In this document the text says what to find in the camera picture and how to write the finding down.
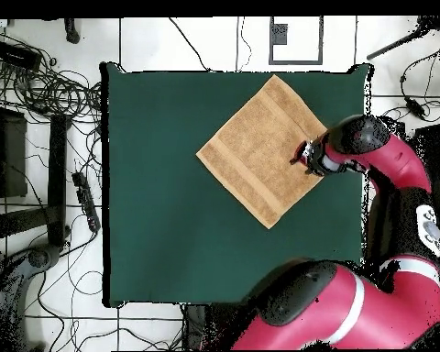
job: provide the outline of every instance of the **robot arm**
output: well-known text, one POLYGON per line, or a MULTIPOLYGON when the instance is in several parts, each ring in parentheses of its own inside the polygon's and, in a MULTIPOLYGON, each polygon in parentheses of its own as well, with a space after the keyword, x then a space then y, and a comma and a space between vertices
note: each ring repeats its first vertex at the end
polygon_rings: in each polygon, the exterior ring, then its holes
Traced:
POLYGON ((377 191, 390 191, 389 253, 373 258, 390 287, 342 263, 297 263, 258 299, 258 315, 232 349, 301 349, 316 340, 343 349, 410 347, 440 323, 440 232, 424 165, 371 115, 300 145, 297 161, 322 176, 368 172, 377 191))

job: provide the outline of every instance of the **electrical wire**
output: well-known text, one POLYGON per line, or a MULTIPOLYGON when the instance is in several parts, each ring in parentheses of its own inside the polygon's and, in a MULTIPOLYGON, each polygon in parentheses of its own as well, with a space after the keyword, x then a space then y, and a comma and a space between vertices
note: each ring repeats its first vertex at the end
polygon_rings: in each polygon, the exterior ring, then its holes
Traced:
MULTIPOLYGON (((205 70, 208 72, 211 71, 211 69, 206 68, 204 66, 204 63, 202 62, 202 59, 201 59, 199 53, 193 47, 191 42, 186 38, 186 36, 181 31, 179 26, 171 18, 170 18, 170 21, 180 31, 183 38, 186 40, 186 42, 189 44, 189 46, 196 53, 197 57, 199 58, 200 63, 205 68, 205 70)), ((48 124, 48 122, 50 121, 51 115, 64 114, 69 119, 71 119, 72 124, 77 129, 77 131, 79 131, 82 135, 86 136, 85 145, 88 150, 88 159, 84 162, 84 164, 82 164, 81 171, 83 171, 83 169, 86 169, 86 176, 88 176, 88 169, 92 169, 95 172, 95 175, 98 180, 98 184, 101 188, 100 178, 101 178, 102 164, 101 164, 101 162, 99 162, 97 160, 97 157, 94 155, 94 147, 97 144, 97 142, 100 141, 100 139, 101 139, 101 137, 96 136, 96 131, 97 131, 97 128, 99 127, 99 122, 100 122, 99 115, 100 115, 100 111, 101 111, 101 102, 100 102, 101 84, 98 82, 93 87, 90 87, 88 80, 83 75, 81 75, 80 73, 78 73, 76 71, 56 72, 52 69, 52 67, 55 66, 57 61, 56 61, 56 59, 52 58, 48 54, 47 51, 45 51, 43 49, 36 49, 36 48, 18 40, 18 39, 8 37, 5 34, 0 34, 0 36, 8 38, 8 39, 12 39, 14 42, 17 43, 16 45, 18 47, 23 47, 23 48, 26 48, 28 50, 31 50, 31 51, 38 53, 41 56, 41 68, 42 68, 42 70, 39 70, 38 72, 25 71, 23 69, 19 69, 14 66, 10 66, 10 65, 5 64, 3 62, 0 62, 0 80, 3 81, 3 83, 4 83, 4 86, 2 88, 3 90, 0 94, 0 99, 7 89, 13 89, 16 94, 16 97, 18 98, 18 101, 19 101, 19 103, 11 103, 8 101, 0 100, 0 103, 10 105, 11 107, 15 108, 18 112, 19 112, 19 109, 25 109, 27 111, 28 115, 34 120, 34 122, 27 120, 27 122, 29 124, 48 124), (86 86, 81 85, 80 83, 69 79, 64 73, 72 73, 72 74, 82 76, 84 78, 84 80, 86 81, 86 86), (42 116, 46 120, 43 121, 43 120, 37 119, 35 117, 35 115, 42 116), (93 118, 93 122, 77 120, 77 118, 87 117, 87 116, 91 116, 93 118), (79 124, 80 123, 95 123, 97 126, 96 126, 96 129, 90 131, 89 133, 84 133, 83 131, 81 131, 80 128, 78 128, 75 125, 75 123, 79 123, 79 124), (89 146, 88 141, 91 136, 93 136, 93 143, 91 146, 89 146), (99 170, 93 165, 93 163, 99 165, 99 170)), ((27 139, 27 141, 29 143, 31 143, 37 149, 45 149, 45 150, 49 151, 48 148, 42 148, 42 147, 36 146, 29 139, 27 139)), ((70 142, 70 140, 67 139, 67 141, 68 141, 69 145, 71 146, 71 148, 79 156, 79 158, 81 160, 85 160, 82 157, 82 155, 80 155, 80 153, 76 150, 76 148, 73 146, 73 144, 70 142)), ((27 159, 36 158, 36 157, 39 158, 39 160, 43 166, 48 168, 48 166, 46 166, 46 164, 42 160, 41 156, 38 154, 31 155, 31 156, 27 157, 27 159)), ((21 171, 15 169, 14 167, 11 167, 11 168, 13 170, 16 170, 19 173, 22 173, 21 171)), ((27 179, 27 182, 30 184, 30 186, 33 190, 33 193, 35 194, 36 198, 38 199, 38 205, 43 210, 44 215, 46 217, 46 221, 49 223, 47 213, 45 212, 45 209, 42 205, 41 200, 39 199, 39 197, 36 193, 36 190, 34 189, 34 186, 30 182, 28 177, 24 173, 22 173, 22 174, 25 176, 25 178, 27 179)), ((78 281, 76 283, 73 282, 72 276, 70 274, 70 269, 80 259, 81 255, 85 251, 86 247, 92 241, 94 241, 96 238, 96 234, 93 234, 92 237, 87 242, 79 245, 78 247, 72 248, 73 224, 79 216, 77 216, 71 224, 71 239, 70 239, 70 244, 69 244, 69 250, 65 253, 60 254, 61 258, 67 256, 67 270, 65 271, 65 273, 67 273, 69 276, 69 280, 70 280, 72 287, 73 287, 73 292, 72 292, 72 297, 71 297, 71 328, 70 328, 71 336, 70 336, 70 339, 57 350, 57 352, 64 349, 70 342, 73 343, 75 352, 81 352, 81 348, 82 348, 83 344, 86 341, 88 341, 89 339, 103 337, 103 336, 109 336, 115 332, 115 331, 113 331, 111 333, 104 334, 104 335, 88 336, 79 345, 77 345, 76 335, 77 335, 78 328, 80 327, 80 323, 78 320, 73 319, 74 295, 76 292, 79 292, 80 294, 83 294, 83 295, 95 295, 98 292, 101 292, 101 291, 97 291, 94 293, 88 293, 86 291, 82 291, 81 289, 79 289, 78 285, 79 285, 80 281, 82 281, 82 279, 88 274, 97 273, 102 276, 101 272, 96 271, 96 270, 91 270, 91 271, 87 271, 85 274, 83 274, 78 279, 78 281), (82 252, 80 252, 77 259, 74 260, 72 264, 70 264, 70 254, 80 248, 83 248, 82 252)), ((43 233, 39 236, 36 236, 29 243, 28 247, 30 247, 32 245, 32 243, 37 238, 43 236, 44 234, 45 233, 43 233)), ((44 304, 42 303, 41 297, 53 285, 55 285, 55 283, 57 281, 59 281, 65 275, 65 273, 62 274, 57 280, 55 280, 45 291, 43 291, 45 283, 46 283, 46 279, 47 279, 47 274, 46 274, 46 272, 44 272, 44 279, 43 279, 43 282, 41 283, 41 286, 39 288, 38 297, 35 300, 35 301, 38 301, 39 305, 41 306, 41 308, 44 311, 46 311, 48 314, 52 315, 54 318, 59 319, 59 321, 62 324, 62 328, 61 328, 59 334, 57 335, 57 337, 54 339, 54 341, 49 349, 49 352, 51 352, 53 350, 53 348, 57 344, 58 340, 60 339, 60 337, 64 331, 65 323, 61 317, 59 317, 57 314, 55 314, 50 309, 48 309, 47 307, 44 306, 44 304)), ((27 308, 29 308, 29 306, 32 305, 35 301, 30 303, 27 306, 27 308)), ((148 347, 145 348, 145 350, 148 350, 152 347, 155 347, 156 349, 160 349, 160 350, 173 350, 174 348, 178 348, 177 345, 180 342, 180 338, 178 338, 178 335, 175 336, 175 339, 173 340, 171 345, 169 345, 166 341, 159 341, 159 342, 155 342, 155 343, 150 342, 147 339, 144 339, 144 338, 134 334, 132 331, 130 331, 127 328, 118 328, 116 331, 117 332, 125 331, 125 332, 129 333, 130 335, 132 335, 133 337, 137 338, 138 340, 143 341, 144 343, 148 344, 148 347), (161 344, 165 345, 168 349, 158 348, 157 345, 161 345, 161 344)))
POLYGON ((437 120, 440 119, 440 115, 437 118, 435 118, 435 119, 428 119, 427 118, 430 115, 430 112, 431 112, 430 106, 436 106, 436 107, 440 108, 440 102, 437 101, 437 100, 427 101, 427 98, 426 98, 427 92, 428 92, 428 88, 429 88, 429 85, 430 85, 430 81, 432 79, 432 70, 434 68, 434 65, 435 65, 435 62, 436 62, 437 58, 440 58, 440 49, 438 49, 436 52, 434 52, 434 53, 432 53, 432 54, 430 54, 430 55, 428 55, 426 57, 423 57, 423 58, 421 58, 419 60, 415 60, 414 62, 409 64, 406 67, 406 69, 404 70, 404 72, 403 72, 403 74, 402 74, 402 76, 400 78, 400 87, 401 87, 402 96, 404 97, 404 100, 406 100, 407 104, 406 104, 405 107, 400 106, 400 107, 392 108, 390 110, 390 111, 398 110, 398 113, 400 114, 400 117, 397 120, 407 116, 410 113, 414 113, 417 117, 419 117, 421 120, 423 120, 424 122, 427 122, 427 123, 433 123, 433 122, 436 122, 437 120), (433 60, 432 65, 430 67, 428 81, 427 81, 427 85, 425 87, 425 93, 423 95, 423 99, 425 100, 425 103, 424 104, 419 104, 416 100, 409 98, 406 95, 405 91, 404 91, 403 84, 407 80, 406 73, 407 73, 408 70, 411 69, 411 67, 415 66, 416 64, 418 64, 418 63, 420 63, 422 61, 426 61, 426 60, 428 60, 428 59, 430 59, 432 57, 434 57, 434 60, 433 60), (403 108, 408 109, 409 112, 406 115, 402 116, 401 112, 399 111, 399 109, 403 109, 403 108))
POLYGON ((0 62, 0 80, 4 81, 3 91, 13 89, 19 103, 6 102, 14 107, 27 109, 36 124, 49 122, 51 115, 66 115, 71 120, 91 116, 99 124, 101 110, 101 83, 90 86, 88 79, 77 71, 54 71, 57 63, 44 49, 37 49, 21 40, 0 33, 0 37, 11 39, 17 47, 37 53, 41 57, 39 70, 36 72, 19 69, 0 62), (66 73, 82 77, 86 85, 66 76, 66 73), (31 112, 47 118, 39 121, 31 112))
POLYGON ((193 44, 187 39, 187 37, 185 36, 185 34, 182 32, 182 30, 180 29, 180 27, 178 26, 178 24, 172 19, 172 17, 168 17, 168 19, 170 20, 170 22, 176 27, 176 29, 180 32, 180 34, 182 35, 182 37, 184 38, 184 40, 187 42, 187 44, 191 47, 192 51, 195 53, 195 55, 197 55, 197 58, 199 59, 199 62, 201 63, 202 67, 205 69, 206 72, 221 72, 221 71, 213 71, 210 68, 205 67, 202 58, 199 54, 199 52, 194 48, 193 44))
POLYGON ((243 28, 245 26, 245 20, 246 20, 246 17, 243 16, 243 23, 241 24, 240 37, 243 40, 243 42, 245 42, 245 44, 247 45, 247 48, 249 49, 249 56, 247 57, 247 62, 244 65, 242 65, 241 68, 239 69, 239 72, 241 72, 245 66, 248 66, 249 60, 251 59, 251 56, 253 55, 253 50, 251 49, 251 46, 249 46, 249 44, 245 41, 245 38, 243 37, 243 28))

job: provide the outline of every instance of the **towel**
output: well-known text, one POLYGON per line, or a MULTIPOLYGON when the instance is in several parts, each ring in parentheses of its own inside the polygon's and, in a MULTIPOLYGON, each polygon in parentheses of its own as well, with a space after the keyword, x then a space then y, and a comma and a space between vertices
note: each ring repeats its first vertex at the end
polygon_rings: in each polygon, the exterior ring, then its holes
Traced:
POLYGON ((272 228, 321 180, 290 159, 303 141, 325 131, 302 98, 273 75, 196 156, 260 223, 272 228))

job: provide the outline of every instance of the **floor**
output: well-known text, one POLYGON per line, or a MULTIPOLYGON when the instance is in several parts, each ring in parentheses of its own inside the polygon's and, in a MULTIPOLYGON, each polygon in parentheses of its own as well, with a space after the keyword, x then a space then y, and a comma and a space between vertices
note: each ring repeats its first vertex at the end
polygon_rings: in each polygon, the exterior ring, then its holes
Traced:
MULTIPOLYGON (((297 35, 298 38, 294 38, 297 47, 302 45, 302 50, 310 51, 309 45, 307 46, 303 40, 300 40, 300 36, 303 36, 303 26, 308 26, 305 20, 300 20, 299 17, 281 17, 280 20, 281 23, 289 24, 289 31, 300 32, 297 35)), ((203 64, 214 70, 229 72, 234 72, 236 68, 243 72, 284 70, 346 72, 355 63, 366 62, 366 57, 371 52, 408 34, 414 29, 415 21, 416 16, 325 16, 322 65, 270 66, 268 62, 270 19, 268 17, 246 16, 243 19, 241 16, 239 23, 236 16, 177 19, 179 27, 199 52, 203 64)), ((101 61, 120 62, 127 72, 202 69, 193 50, 166 17, 76 19, 76 23, 81 35, 81 41, 77 45, 72 45, 65 40, 63 20, 50 22, 14 20, 13 24, 6 28, 5 33, 11 38, 24 40, 28 44, 46 50, 51 57, 57 59, 58 70, 81 73, 88 79, 90 85, 94 85, 100 79, 98 65, 101 61)), ((304 31, 308 37, 307 40, 310 40, 312 35, 315 39, 317 30, 315 28, 312 30, 311 32, 304 31)), ((439 48, 440 33, 434 33, 373 60, 371 63, 375 65, 375 74, 371 82, 371 113, 381 115, 393 107, 403 105, 399 80, 405 68, 411 62, 439 48)), ((424 103, 423 97, 432 62, 432 60, 425 60, 406 74, 404 91, 407 95, 414 96, 421 104, 424 103)), ((74 79, 79 77, 72 73, 67 75, 74 79)), ((6 91, 8 101, 14 101, 13 93, 13 91, 6 91)), ((426 98, 440 102, 440 58, 434 62, 426 98)), ((392 111, 389 115, 398 117, 398 112, 392 111)), ((439 116, 440 109, 432 107, 428 119, 436 119, 439 116)), ((406 124, 409 135, 417 127, 428 125, 413 115, 405 116, 402 121, 406 124)), ((92 129, 90 125, 80 126, 83 132, 89 132, 92 129)), ((29 156, 38 154, 43 160, 47 160, 47 151, 39 147, 49 146, 48 127, 28 125, 27 138, 29 140, 27 154, 29 156)), ((75 163, 84 163, 83 160, 87 158, 88 151, 85 146, 85 136, 74 127, 69 131, 69 141, 75 148, 75 150, 68 149, 67 157, 68 169, 73 171, 75 163)), ((94 154, 100 157, 98 146, 94 154)), ((38 158, 27 159, 27 175, 36 188, 38 196, 45 203, 47 169, 38 158)), ((101 190, 95 174, 90 173, 89 181, 93 188, 95 203, 101 204, 101 190)), ((67 199, 67 221, 71 224, 81 213, 71 184, 68 185, 67 199)), ((7 199, 7 202, 7 212, 10 212, 23 209, 27 204, 36 204, 36 199, 30 191, 24 199, 7 199)), ((1 250, 8 253, 16 252, 44 231, 43 228, 37 228, 12 236, 6 242, 5 240, 1 242, 1 250)), ((76 219, 73 231, 71 242, 73 247, 84 243, 91 235, 83 217, 76 219)), ((70 263, 77 259, 80 251, 70 255, 70 263)), ((73 287, 69 273, 67 273, 67 266, 67 260, 63 258, 48 272, 45 292, 42 296, 45 306, 61 316, 65 323, 64 332, 54 350, 61 348, 61 351, 74 351, 73 344, 69 343, 72 316, 74 320, 78 320, 78 344, 87 336, 112 333, 88 339, 82 345, 81 351, 123 351, 147 348, 148 343, 136 339, 127 331, 116 331, 117 328, 127 328, 138 337, 150 342, 166 340, 170 343, 179 333, 182 314, 177 305, 132 302, 118 310, 104 308, 101 304, 101 293, 98 292, 101 290, 101 275, 97 272, 84 277, 79 284, 79 289, 91 295, 76 292, 72 297, 73 287)), ((87 271, 102 271, 102 269, 102 236, 100 235, 81 254, 78 262, 71 268, 70 276, 75 283, 87 271)), ((42 276, 37 276, 27 293, 27 330, 30 340, 43 340, 49 348, 61 330, 61 323, 44 312, 37 303, 36 297, 41 283, 42 276)))

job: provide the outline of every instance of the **table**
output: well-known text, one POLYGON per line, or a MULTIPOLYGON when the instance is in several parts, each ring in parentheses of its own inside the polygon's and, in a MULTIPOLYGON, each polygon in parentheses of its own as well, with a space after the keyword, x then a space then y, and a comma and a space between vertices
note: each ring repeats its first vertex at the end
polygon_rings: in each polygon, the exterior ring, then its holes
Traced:
MULTIPOLYGON (((368 72, 275 74, 329 127, 364 113, 368 72)), ((359 261, 361 175, 322 180, 268 230, 195 157, 272 73, 102 75, 104 303, 234 303, 289 259, 359 261)))

